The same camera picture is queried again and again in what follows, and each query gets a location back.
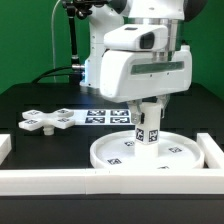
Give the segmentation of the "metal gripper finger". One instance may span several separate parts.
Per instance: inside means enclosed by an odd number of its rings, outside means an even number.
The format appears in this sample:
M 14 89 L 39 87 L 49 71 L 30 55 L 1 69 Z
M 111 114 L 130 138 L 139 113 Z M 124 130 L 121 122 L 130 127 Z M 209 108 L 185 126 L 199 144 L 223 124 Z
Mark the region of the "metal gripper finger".
M 141 111 L 141 100 L 131 100 L 127 102 L 128 108 L 131 113 L 131 122 L 135 125 L 144 122 L 144 113 Z
M 169 100 L 170 100 L 169 94 L 160 95 L 157 97 L 157 102 L 161 105 L 161 118 L 165 117 L 165 111 L 169 103 Z

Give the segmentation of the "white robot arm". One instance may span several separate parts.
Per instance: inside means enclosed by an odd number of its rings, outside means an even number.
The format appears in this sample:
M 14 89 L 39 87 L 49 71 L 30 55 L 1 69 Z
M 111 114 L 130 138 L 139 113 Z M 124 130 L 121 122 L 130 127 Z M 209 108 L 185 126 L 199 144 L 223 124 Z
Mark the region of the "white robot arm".
M 134 124 L 144 121 L 142 100 L 163 111 L 172 93 L 189 88 L 190 46 L 177 46 L 178 26 L 193 20 L 208 0 L 106 0 L 91 4 L 90 55 L 81 86 L 125 102 Z

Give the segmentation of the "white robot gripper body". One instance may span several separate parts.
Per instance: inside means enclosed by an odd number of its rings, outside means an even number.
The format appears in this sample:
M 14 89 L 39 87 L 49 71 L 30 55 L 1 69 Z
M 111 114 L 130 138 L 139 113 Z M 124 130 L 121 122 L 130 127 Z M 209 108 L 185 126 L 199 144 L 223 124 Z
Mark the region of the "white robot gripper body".
M 192 80 L 189 45 L 170 61 L 156 61 L 152 52 L 107 51 L 102 59 L 100 93 L 113 102 L 126 102 L 185 91 Z

